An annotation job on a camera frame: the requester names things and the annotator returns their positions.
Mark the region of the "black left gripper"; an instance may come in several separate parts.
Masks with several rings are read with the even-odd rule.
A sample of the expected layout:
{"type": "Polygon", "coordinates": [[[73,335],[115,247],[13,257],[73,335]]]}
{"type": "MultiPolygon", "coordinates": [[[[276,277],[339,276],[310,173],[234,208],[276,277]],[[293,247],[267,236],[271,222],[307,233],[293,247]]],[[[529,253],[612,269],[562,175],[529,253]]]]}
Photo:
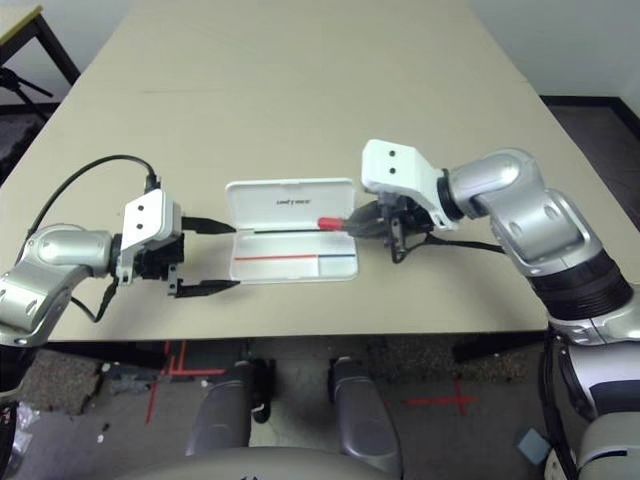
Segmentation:
{"type": "MultiPolygon", "coordinates": [[[[183,217],[182,230],[197,234],[228,234],[235,228],[223,222],[202,217],[183,217]]],[[[162,280],[167,283],[168,294],[178,298],[214,295],[239,285],[233,280],[203,280],[198,284],[183,285],[178,278],[178,265],[184,262],[184,235],[166,245],[151,250],[143,248],[134,259],[134,274],[144,280],[162,280]]]]}

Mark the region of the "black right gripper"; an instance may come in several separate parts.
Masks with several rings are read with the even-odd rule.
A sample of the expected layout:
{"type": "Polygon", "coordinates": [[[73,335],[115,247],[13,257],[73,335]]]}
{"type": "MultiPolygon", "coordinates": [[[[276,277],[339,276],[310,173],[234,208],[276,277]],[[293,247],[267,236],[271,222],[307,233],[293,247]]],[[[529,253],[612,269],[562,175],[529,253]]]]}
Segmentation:
{"type": "Polygon", "coordinates": [[[349,217],[348,234],[354,238],[383,238],[393,263],[401,263],[411,252],[406,240],[433,230],[433,221],[423,207],[408,196],[381,193],[377,202],[356,208],[349,217]]]}

